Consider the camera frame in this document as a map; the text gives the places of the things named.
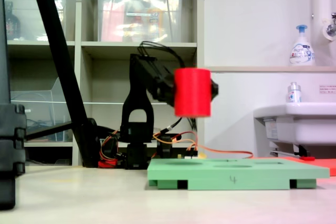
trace green foam board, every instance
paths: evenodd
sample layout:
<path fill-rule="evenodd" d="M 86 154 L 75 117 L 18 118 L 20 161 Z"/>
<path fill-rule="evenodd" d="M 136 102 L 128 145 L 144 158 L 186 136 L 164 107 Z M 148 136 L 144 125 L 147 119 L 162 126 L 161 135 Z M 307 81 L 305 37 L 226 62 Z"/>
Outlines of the green foam board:
<path fill-rule="evenodd" d="M 149 186 L 189 190 L 316 188 L 329 169 L 286 159 L 152 159 Z"/>

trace shelf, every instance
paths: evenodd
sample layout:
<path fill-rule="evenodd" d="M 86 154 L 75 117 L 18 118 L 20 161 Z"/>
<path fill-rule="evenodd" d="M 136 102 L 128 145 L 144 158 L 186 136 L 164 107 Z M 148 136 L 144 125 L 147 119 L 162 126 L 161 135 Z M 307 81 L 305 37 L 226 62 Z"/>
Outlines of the shelf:
<path fill-rule="evenodd" d="M 205 67 L 211 72 L 336 72 L 336 66 L 324 67 L 324 66 L 301 66 L 301 67 L 289 67 L 289 66 L 276 66 L 276 67 Z"/>
<path fill-rule="evenodd" d="M 148 148 L 156 148 L 156 143 L 146 143 Z M 173 148 L 188 148 L 192 143 L 176 143 L 173 144 Z M 118 143 L 119 148 L 126 148 L 128 143 Z"/>
<path fill-rule="evenodd" d="M 68 41 L 68 50 L 73 60 L 75 57 L 75 42 Z M 52 59 L 48 41 L 8 40 L 10 59 Z"/>
<path fill-rule="evenodd" d="M 129 60 L 130 54 L 138 54 L 138 42 L 100 42 L 100 41 L 83 41 L 82 48 L 92 57 L 92 59 L 109 59 L 109 60 Z M 192 60 L 197 43 L 172 42 L 163 43 L 165 46 L 173 49 L 183 60 Z M 151 50 L 152 56 L 160 60 L 175 61 L 174 56 L 167 52 Z"/>
<path fill-rule="evenodd" d="M 25 147 L 72 147 L 72 142 L 25 142 Z"/>

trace black stand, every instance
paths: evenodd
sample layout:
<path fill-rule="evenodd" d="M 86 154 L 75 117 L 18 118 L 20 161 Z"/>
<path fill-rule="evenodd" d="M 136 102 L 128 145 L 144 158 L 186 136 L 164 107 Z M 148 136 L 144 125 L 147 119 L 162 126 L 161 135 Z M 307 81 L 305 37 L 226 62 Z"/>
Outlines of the black stand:
<path fill-rule="evenodd" d="M 146 86 L 136 72 L 136 56 L 130 59 L 130 93 L 122 107 L 120 139 L 130 143 L 127 146 L 126 169 L 147 169 L 147 145 L 153 136 L 154 112 L 146 93 Z M 129 122 L 132 111 L 143 110 L 146 122 Z"/>
<path fill-rule="evenodd" d="M 25 172 L 25 139 L 72 129 L 83 166 L 98 167 L 97 125 L 88 119 L 54 0 L 36 0 L 72 122 L 26 136 L 23 106 L 10 104 L 4 0 L 0 0 L 0 209 L 15 206 L 15 177 Z"/>

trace white sink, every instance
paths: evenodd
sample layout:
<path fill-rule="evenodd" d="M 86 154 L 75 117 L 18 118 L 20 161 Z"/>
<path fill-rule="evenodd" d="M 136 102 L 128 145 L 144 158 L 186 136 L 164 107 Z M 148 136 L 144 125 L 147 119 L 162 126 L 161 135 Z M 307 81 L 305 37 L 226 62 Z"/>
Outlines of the white sink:
<path fill-rule="evenodd" d="M 257 109 L 253 115 L 255 118 L 282 115 L 334 115 L 336 118 L 336 102 L 285 103 Z"/>
<path fill-rule="evenodd" d="M 285 103 L 257 109 L 254 117 L 264 120 L 273 142 L 336 145 L 336 103 Z"/>

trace red cylinder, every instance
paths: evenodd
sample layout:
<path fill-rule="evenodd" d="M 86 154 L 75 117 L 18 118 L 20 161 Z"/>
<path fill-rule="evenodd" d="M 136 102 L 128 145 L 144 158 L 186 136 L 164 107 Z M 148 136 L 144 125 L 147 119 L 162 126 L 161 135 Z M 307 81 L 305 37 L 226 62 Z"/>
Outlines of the red cylinder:
<path fill-rule="evenodd" d="M 197 118 L 211 115 L 211 73 L 207 69 L 175 71 L 175 115 Z"/>

